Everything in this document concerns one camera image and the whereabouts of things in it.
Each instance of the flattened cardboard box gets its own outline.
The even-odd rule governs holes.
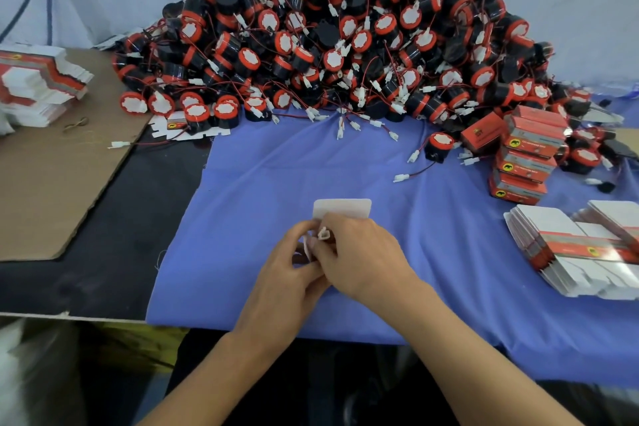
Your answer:
[[[135,141],[150,117],[120,108],[124,86],[110,53],[67,52],[95,75],[86,96],[47,128],[0,138],[0,261],[59,257],[131,149],[108,146]],[[62,132],[84,116],[86,126]]]

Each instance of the stack of red boxes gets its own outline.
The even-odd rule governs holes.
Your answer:
[[[559,113],[523,105],[506,115],[504,122],[502,146],[488,180],[490,193],[535,205],[546,194],[544,181],[557,167],[553,156],[571,130]]]

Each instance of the blue tablecloth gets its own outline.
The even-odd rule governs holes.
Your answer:
[[[534,379],[639,387],[639,301],[565,298],[524,260],[502,214],[513,204],[488,195],[490,161],[444,164],[392,183],[430,162],[408,156],[432,131],[423,122],[383,129],[337,115],[310,123],[247,123],[217,138],[202,182],[158,274],[151,324],[231,329],[260,267],[284,231],[308,219],[318,198],[370,198],[371,217],[399,240],[417,274],[477,333],[501,345]],[[540,205],[573,212],[589,199],[639,199],[639,167],[625,164],[605,195],[557,170]],[[301,334],[402,343],[362,305],[330,289]]]

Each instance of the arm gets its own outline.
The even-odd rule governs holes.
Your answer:
[[[410,343],[460,424],[581,424],[446,307],[388,231],[337,214],[321,226],[335,236],[337,254],[321,241],[310,244],[329,281]]]
[[[221,425],[244,394],[291,344],[330,284],[317,262],[294,268],[299,238],[317,227],[291,228],[264,267],[233,331],[139,426]]]

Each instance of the forearm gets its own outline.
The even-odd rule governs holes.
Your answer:
[[[274,360],[247,340],[227,333],[138,426],[221,425]]]
[[[411,344],[463,426],[580,424],[416,277],[391,300],[371,302]]]

